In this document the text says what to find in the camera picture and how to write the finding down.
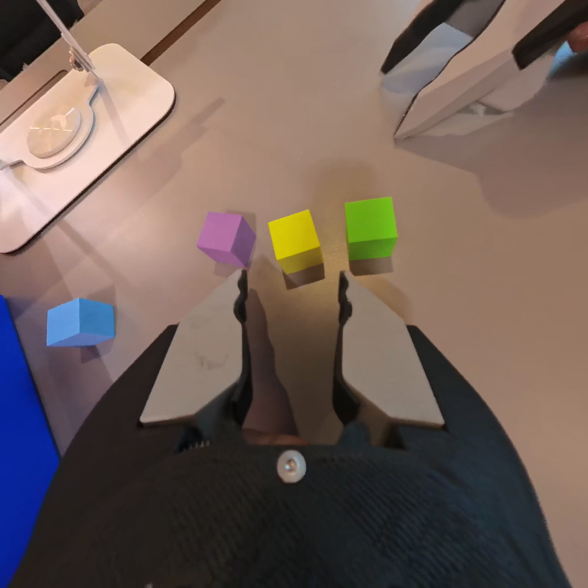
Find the purple foam cube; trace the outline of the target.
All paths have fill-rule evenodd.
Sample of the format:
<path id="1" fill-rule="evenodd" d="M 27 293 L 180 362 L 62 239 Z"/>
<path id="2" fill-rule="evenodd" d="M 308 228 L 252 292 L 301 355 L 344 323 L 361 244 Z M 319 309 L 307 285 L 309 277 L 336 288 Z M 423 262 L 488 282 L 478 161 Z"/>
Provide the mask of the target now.
<path id="1" fill-rule="evenodd" d="M 218 263 L 246 268 L 255 242 L 256 234 L 242 215 L 208 212 L 196 247 Z"/>

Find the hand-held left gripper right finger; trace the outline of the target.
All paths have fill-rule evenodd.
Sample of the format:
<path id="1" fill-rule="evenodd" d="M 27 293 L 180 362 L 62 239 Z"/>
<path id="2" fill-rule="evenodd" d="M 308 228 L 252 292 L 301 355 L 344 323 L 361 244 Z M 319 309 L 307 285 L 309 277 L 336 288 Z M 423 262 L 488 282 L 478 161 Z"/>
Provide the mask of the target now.
<path id="1" fill-rule="evenodd" d="M 363 422 L 372 435 L 397 425 L 445 425 L 403 318 L 354 275 L 342 271 L 332 404 L 343 426 Z"/>

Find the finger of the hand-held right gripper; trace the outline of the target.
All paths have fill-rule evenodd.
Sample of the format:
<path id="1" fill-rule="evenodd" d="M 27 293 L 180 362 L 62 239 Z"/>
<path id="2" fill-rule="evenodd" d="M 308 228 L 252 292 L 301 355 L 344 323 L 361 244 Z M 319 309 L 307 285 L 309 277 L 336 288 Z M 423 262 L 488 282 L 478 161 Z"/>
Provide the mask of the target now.
<path id="1" fill-rule="evenodd" d="M 424 37 L 457 11 L 462 1 L 423 1 L 414 19 L 393 43 L 393 67 Z M 555 54 L 556 41 L 544 55 L 519 70 L 512 55 L 515 45 L 562 1 L 503 1 L 489 25 L 455 54 L 441 73 L 415 97 L 401 117 L 395 139 L 407 139 L 454 116 L 481 128 L 530 100 L 542 87 Z"/>
<path id="2" fill-rule="evenodd" d="M 384 111 L 407 112 L 417 94 L 483 32 L 502 4 L 503 1 L 462 1 L 454 14 L 383 75 L 380 101 Z"/>

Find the yellow foam cube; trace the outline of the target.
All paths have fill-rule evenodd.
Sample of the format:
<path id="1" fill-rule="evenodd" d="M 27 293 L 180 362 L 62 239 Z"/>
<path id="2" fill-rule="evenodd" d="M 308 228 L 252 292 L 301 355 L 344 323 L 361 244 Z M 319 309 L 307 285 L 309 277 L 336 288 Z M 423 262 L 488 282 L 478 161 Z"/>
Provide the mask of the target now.
<path id="1" fill-rule="evenodd" d="M 276 261 L 287 275 L 323 263 L 322 250 L 310 210 L 270 221 Z"/>

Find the blue foam cube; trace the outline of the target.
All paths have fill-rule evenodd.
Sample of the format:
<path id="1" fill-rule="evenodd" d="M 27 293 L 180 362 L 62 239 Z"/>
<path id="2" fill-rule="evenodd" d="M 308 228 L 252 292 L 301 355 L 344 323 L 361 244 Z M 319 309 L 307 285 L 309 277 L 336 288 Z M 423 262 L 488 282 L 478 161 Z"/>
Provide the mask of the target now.
<path id="1" fill-rule="evenodd" d="M 113 305 L 76 298 L 47 312 L 47 346 L 83 348 L 115 337 Z"/>

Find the dark bulky object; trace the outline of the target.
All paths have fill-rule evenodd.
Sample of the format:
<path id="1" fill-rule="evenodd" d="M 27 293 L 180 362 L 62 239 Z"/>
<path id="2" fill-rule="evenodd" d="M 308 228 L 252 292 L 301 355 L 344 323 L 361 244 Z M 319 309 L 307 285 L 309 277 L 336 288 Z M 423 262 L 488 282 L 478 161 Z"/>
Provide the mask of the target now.
<path id="1" fill-rule="evenodd" d="M 11 81 L 60 37 L 36 1 L 1 1 L 1 80 Z"/>

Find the green foam cube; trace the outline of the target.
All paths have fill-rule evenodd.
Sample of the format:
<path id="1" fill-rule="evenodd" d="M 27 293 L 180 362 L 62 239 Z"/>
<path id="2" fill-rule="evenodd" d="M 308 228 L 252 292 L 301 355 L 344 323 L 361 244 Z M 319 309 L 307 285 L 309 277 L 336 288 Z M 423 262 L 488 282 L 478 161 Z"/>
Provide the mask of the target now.
<path id="1" fill-rule="evenodd" d="M 349 261 L 389 258 L 398 239 L 391 197 L 345 203 Z"/>

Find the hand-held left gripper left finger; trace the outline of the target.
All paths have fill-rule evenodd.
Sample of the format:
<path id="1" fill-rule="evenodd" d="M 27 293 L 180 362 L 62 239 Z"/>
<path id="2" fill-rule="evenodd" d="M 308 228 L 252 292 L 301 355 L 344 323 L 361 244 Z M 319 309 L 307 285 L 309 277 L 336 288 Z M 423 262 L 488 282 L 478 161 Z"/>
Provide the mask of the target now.
<path id="1" fill-rule="evenodd" d="M 189 422 L 213 436 L 223 417 L 242 426 L 252 403 L 247 271 L 238 269 L 178 324 L 140 422 Z"/>

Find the blue plastic bin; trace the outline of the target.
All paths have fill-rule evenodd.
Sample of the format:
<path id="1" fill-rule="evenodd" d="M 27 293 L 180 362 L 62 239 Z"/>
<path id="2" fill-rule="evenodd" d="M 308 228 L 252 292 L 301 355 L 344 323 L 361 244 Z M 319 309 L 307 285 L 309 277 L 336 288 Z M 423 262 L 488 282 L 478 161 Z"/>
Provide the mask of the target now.
<path id="1" fill-rule="evenodd" d="M 1 587 L 25 553 L 59 453 L 5 298 L 1 297 Z"/>

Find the white document stand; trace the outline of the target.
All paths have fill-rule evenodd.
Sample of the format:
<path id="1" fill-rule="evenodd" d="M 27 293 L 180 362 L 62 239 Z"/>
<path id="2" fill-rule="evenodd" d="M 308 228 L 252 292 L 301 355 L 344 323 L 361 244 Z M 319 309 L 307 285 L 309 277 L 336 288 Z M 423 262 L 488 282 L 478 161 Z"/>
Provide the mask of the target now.
<path id="1" fill-rule="evenodd" d="M 72 70 L 1 131 L 1 253 L 26 245 L 175 103 L 163 77 L 116 43 L 87 54 L 47 1 Z"/>

